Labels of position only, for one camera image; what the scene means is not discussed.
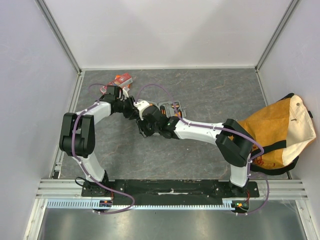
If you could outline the orange utility knife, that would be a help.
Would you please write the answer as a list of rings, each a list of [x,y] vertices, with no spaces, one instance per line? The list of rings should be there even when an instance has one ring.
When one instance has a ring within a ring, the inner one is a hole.
[[[163,105],[160,106],[160,111],[163,115],[166,115],[166,109]]]

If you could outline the grey plastic tool case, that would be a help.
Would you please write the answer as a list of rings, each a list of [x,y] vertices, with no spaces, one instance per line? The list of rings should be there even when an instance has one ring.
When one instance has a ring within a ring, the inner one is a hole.
[[[179,108],[182,111],[182,118],[186,117],[186,112],[183,109],[183,107],[181,105],[181,102],[179,100],[174,101],[174,102],[166,101],[166,102],[159,102],[159,103],[150,101],[149,103],[157,105],[159,107],[159,110],[160,110],[160,106],[164,106],[165,107],[165,111],[166,111],[166,116],[168,118],[175,116],[174,109],[176,109],[176,108]]]

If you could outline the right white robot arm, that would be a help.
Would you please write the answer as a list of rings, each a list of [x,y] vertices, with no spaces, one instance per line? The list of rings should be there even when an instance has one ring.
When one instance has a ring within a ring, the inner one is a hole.
[[[235,197],[247,191],[253,146],[264,152],[263,147],[233,119],[224,123],[204,123],[178,116],[146,114],[136,122],[144,137],[157,133],[166,139],[196,140],[217,146],[230,164],[229,191]]]

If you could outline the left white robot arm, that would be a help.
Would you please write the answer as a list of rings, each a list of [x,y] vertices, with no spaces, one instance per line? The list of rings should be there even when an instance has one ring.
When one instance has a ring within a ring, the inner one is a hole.
[[[110,102],[97,101],[79,112],[67,112],[62,119],[59,148],[72,157],[85,174],[85,179],[93,182],[92,190],[98,196],[106,196],[110,191],[108,174],[100,165],[94,153],[96,145],[95,125],[113,113],[122,113],[133,119],[136,108],[133,96]]]

